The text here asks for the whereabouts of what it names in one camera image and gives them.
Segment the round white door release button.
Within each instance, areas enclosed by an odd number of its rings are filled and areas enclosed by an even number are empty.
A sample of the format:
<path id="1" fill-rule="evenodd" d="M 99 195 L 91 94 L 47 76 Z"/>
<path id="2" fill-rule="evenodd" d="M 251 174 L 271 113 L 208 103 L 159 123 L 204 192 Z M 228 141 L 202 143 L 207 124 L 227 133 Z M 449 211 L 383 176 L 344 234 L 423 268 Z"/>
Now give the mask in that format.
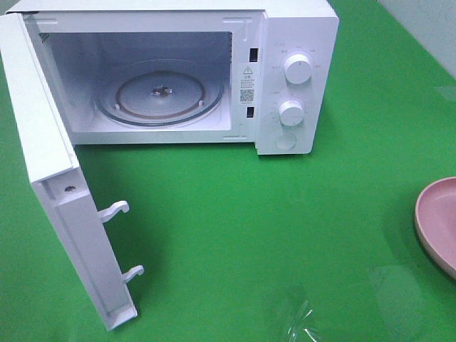
<path id="1" fill-rule="evenodd" d="M 296 137 L 291 133 L 283 133 L 276 136 L 275 145 L 280 150 L 291 150 L 296 145 Z"/>

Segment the white microwave knob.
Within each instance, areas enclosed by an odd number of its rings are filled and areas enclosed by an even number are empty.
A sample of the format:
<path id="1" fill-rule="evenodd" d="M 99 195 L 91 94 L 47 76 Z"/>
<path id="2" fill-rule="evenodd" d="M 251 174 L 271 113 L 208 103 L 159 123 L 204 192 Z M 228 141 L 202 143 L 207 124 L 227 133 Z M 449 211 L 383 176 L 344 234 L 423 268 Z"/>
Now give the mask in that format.
<path id="1" fill-rule="evenodd" d="M 293 127 L 304 120 L 304 106 L 296 100 L 288 100 L 279 106 L 279 119 L 285 126 Z"/>
<path id="2" fill-rule="evenodd" d="M 284 75 L 292 84 L 305 83 L 312 75 L 311 59 L 305 53 L 294 53 L 284 61 Z"/>

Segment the white microwave door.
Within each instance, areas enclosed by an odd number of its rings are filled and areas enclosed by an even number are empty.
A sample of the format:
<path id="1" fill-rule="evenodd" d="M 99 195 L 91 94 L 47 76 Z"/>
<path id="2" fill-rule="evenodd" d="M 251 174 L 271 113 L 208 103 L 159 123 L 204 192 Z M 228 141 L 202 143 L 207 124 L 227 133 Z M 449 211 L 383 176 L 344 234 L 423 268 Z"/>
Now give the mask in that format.
<path id="1" fill-rule="evenodd" d="M 21 14 L 1 17 L 1 58 L 29 182 L 109 331 L 137 316 L 103 226 L 126 201 L 97 210 Z"/>

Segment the pink plate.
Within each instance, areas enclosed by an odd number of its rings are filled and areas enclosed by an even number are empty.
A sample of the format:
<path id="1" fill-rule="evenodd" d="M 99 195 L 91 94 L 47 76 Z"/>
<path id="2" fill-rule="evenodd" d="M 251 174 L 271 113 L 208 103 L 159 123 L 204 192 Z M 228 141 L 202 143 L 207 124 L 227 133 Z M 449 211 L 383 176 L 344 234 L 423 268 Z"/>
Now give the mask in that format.
<path id="1" fill-rule="evenodd" d="M 415 203 L 415 229 L 425 251 L 455 278 L 455 178 L 425 187 Z"/>

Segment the white warning label with QR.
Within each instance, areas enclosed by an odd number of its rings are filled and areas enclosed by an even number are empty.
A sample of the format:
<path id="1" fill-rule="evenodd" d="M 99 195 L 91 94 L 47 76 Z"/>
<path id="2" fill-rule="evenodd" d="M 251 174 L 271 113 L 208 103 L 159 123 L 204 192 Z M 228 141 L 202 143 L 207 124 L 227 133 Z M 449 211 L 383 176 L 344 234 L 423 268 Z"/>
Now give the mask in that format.
<path id="1" fill-rule="evenodd" d="M 237 100 L 242 105 L 255 104 L 257 95 L 258 68 L 255 62 L 242 63 L 238 67 L 236 82 Z"/>

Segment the glass microwave turntable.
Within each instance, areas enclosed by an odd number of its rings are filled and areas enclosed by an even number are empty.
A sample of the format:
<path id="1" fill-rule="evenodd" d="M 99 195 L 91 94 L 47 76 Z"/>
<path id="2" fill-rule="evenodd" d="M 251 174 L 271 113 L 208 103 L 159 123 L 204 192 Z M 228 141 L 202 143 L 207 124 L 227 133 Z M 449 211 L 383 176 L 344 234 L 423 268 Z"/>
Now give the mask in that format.
<path id="1" fill-rule="evenodd" d="M 215 108 L 229 82 L 228 63 L 157 59 L 109 71 L 96 103 L 109 118 L 158 128 L 199 118 Z"/>

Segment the white microwave oven body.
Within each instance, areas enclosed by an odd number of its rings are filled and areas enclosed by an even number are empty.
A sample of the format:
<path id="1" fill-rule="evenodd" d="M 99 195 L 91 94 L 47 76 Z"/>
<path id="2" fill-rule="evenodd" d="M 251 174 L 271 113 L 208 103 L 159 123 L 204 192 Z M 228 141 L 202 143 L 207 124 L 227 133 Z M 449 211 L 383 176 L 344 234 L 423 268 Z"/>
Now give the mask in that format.
<path id="1" fill-rule="evenodd" d="M 58 112 L 73 145 L 253 143 L 260 155 L 311 151 L 339 20 L 326 1 L 20 1 L 21 14 Z M 284 61 L 305 53 L 313 66 L 302 84 L 288 82 Z M 106 116 L 98 81 L 133 63 L 178 59 L 228 63 L 218 105 L 186 123 L 148 128 Z M 242 105 L 238 67 L 258 68 L 255 104 Z M 293 127 L 279 106 L 299 101 L 304 120 Z M 296 145 L 280 150 L 277 135 Z"/>

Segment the clear tape patch on table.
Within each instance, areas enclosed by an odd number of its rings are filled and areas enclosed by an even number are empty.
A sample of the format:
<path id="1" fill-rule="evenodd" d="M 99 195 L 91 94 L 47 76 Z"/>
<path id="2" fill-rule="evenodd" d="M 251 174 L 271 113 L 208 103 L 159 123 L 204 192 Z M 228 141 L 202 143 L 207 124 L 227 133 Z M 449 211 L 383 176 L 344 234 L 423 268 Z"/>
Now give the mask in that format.
<path id="1" fill-rule="evenodd" d="M 322 341 L 303 286 L 267 289 L 261 295 L 267 341 Z"/>

